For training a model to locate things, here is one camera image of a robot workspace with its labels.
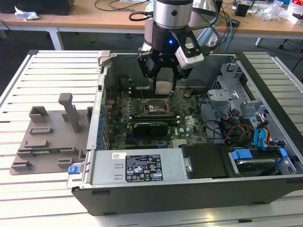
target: red wire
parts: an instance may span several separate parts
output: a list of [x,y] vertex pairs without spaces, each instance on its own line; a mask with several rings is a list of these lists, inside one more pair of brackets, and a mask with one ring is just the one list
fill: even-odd
[[251,126],[249,126],[249,125],[246,125],[246,124],[236,124],[236,125],[233,126],[232,129],[228,132],[228,135],[231,134],[232,130],[233,130],[235,127],[239,127],[239,126],[246,126],[246,127],[249,127],[251,130],[255,131],[255,130],[254,130]]

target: table leg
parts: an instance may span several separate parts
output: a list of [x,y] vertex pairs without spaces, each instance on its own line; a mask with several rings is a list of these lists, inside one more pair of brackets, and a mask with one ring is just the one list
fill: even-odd
[[4,30],[0,30],[0,39],[7,39],[8,37],[6,36]]
[[51,36],[51,39],[52,39],[52,42],[53,42],[53,46],[55,47],[55,50],[63,51],[64,46],[63,46],[63,43],[62,43],[62,39],[60,37],[60,33],[58,32],[57,28],[53,27],[53,29],[49,30],[48,32]]
[[263,41],[263,38],[258,38],[255,43],[255,46],[257,46],[257,47],[261,46],[262,41]]

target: label sticker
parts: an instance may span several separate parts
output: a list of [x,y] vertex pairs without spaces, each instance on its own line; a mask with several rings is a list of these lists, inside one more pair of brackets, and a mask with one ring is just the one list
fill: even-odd
[[113,159],[125,159],[126,152],[123,153],[113,153]]
[[127,182],[163,181],[160,155],[126,156],[125,170]]

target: blue drive latch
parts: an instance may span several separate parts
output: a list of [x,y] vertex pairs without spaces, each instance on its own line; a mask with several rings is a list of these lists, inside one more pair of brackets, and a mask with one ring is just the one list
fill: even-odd
[[232,157],[237,159],[252,159],[252,155],[249,149],[236,149],[232,151]]
[[80,166],[70,166],[67,172],[69,175],[80,174]]

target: table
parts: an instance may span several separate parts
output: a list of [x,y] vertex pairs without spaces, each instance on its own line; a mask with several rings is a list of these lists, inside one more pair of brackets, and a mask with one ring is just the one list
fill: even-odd
[[23,21],[18,19],[14,14],[0,13],[0,19],[4,22],[3,24],[0,21],[0,38],[6,39],[2,29],[7,30],[8,28],[6,26],[8,26],[11,30],[46,31],[50,33],[53,42],[61,42],[61,39],[58,40],[60,37],[55,36],[55,29],[51,27],[51,20],[54,15],[41,14],[39,17],[39,19]]
[[[284,227],[303,223],[303,191],[268,205],[94,217],[66,188],[67,173],[10,175],[31,106],[62,110],[57,103],[61,92],[73,93],[78,110],[93,105],[99,74],[97,55],[98,51],[39,51],[28,55],[0,97],[0,226]],[[257,64],[259,55],[250,59]],[[275,78],[264,80],[270,85]],[[252,222],[240,224],[239,219]]]
[[[261,44],[262,38],[303,39],[302,25],[293,25],[286,19],[262,21],[255,13],[247,13],[245,17],[238,17],[234,15],[234,10],[231,9],[232,5],[227,6],[227,3],[230,2],[233,1],[224,0],[222,7],[231,19],[240,21],[235,36],[258,38],[256,46]],[[219,19],[216,29],[221,33],[226,30],[226,24],[222,18]]]
[[[9,25],[12,30],[47,31],[51,35],[56,50],[64,50],[60,32],[101,32],[143,34],[144,22],[129,21],[130,12],[106,12],[94,7],[96,0],[75,0],[68,16],[40,15],[38,20],[21,21],[13,14],[0,14],[0,19]],[[260,45],[262,38],[303,39],[303,26],[293,25],[290,21],[261,21],[256,14],[247,14],[246,17],[237,17],[234,10],[226,8],[231,0],[224,0],[223,7],[233,19],[241,22],[235,36],[258,38],[256,45]],[[110,9],[109,0],[101,1],[98,7]],[[115,6],[125,7],[131,3],[117,2]],[[143,10],[147,4],[141,4],[134,9]],[[0,29],[7,29],[0,24]],[[223,33],[226,25],[220,19],[216,29]]]
[[[64,50],[59,32],[101,32],[143,34],[144,22],[128,19],[129,11],[106,12],[94,7],[96,0],[75,0],[68,16],[39,15],[39,19],[23,21],[14,14],[0,14],[0,19],[11,30],[47,31],[50,33],[55,50]],[[98,7],[110,9],[109,0],[101,1]],[[133,3],[117,2],[116,7],[125,7]],[[145,10],[147,4],[134,9]],[[0,30],[7,28],[0,22]]]

